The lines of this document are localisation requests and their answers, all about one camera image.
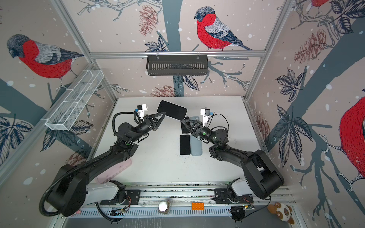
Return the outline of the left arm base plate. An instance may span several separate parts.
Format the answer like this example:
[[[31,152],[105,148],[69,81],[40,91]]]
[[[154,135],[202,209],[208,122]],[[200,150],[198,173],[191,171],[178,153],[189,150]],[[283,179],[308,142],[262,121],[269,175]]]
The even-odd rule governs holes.
[[[102,200],[102,206],[114,205],[138,205],[140,199],[140,190],[119,190],[116,196],[110,200]]]

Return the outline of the black phone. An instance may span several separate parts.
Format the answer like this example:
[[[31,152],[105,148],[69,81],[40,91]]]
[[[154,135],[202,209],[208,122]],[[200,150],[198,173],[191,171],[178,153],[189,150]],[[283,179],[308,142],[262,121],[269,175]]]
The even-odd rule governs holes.
[[[187,108],[167,102],[167,101],[160,101],[160,104],[157,108],[157,112],[161,113],[161,112],[165,112],[165,115],[182,121],[183,119],[185,119],[186,114],[187,114]]]
[[[189,134],[190,131],[190,122],[189,122],[189,117],[186,116],[185,119],[183,121],[181,121],[181,131],[182,131],[182,134]]]

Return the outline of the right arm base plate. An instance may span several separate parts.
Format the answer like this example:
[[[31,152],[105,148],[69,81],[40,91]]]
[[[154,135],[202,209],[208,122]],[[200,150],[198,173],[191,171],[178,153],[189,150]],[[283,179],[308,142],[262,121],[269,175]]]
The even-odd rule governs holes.
[[[216,204],[253,204],[253,196],[246,194],[238,196],[234,191],[228,189],[214,189],[214,196],[211,200]]]

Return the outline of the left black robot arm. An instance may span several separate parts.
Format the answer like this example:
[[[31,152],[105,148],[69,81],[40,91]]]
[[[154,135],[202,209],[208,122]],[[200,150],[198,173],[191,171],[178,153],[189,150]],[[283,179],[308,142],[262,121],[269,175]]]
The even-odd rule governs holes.
[[[113,116],[112,130],[117,141],[107,152],[84,164],[66,164],[59,169],[53,183],[40,199],[39,211],[43,216],[70,216],[77,212],[86,202],[87,185],[112,166],[131,158],[138,148],[138,142],[147,138],[150,131],[156,131],[165,118],[164,112],[143,118],[139,118],[137,112],[131,114],[136,119],[137,126],[122,123],[116,127],[115,120],[121,113]]]

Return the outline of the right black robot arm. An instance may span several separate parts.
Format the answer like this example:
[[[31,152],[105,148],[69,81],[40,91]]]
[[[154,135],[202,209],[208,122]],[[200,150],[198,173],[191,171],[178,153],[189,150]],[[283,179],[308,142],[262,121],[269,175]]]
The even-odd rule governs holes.
[[[212,158],[242,168],[248,186],[258,198],[264,200],[284,185],[282,174],[263,150],[248,152],[228,145],[227,127],[217,126],[210,129],[201,121],[190,119],[184,119],[182,124],[193,137],[213,144],[209,147]]]

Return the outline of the light-blue phone case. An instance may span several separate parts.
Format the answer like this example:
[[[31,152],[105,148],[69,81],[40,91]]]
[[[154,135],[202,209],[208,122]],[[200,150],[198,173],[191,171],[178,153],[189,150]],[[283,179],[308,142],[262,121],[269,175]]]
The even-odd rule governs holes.
[[[194,136],[190,136],[190,144],[191,144],[191,155],[192,156],[201,156],[202,155],[202,141],[200,138],[196,138]]]

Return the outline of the grey-blue phone case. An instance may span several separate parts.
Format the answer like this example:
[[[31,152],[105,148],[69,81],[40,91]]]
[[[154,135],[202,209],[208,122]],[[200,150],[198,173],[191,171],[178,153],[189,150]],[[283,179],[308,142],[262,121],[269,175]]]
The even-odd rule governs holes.
[[[200,121],[200,118],[198,116],[191,116],[190,120]]]

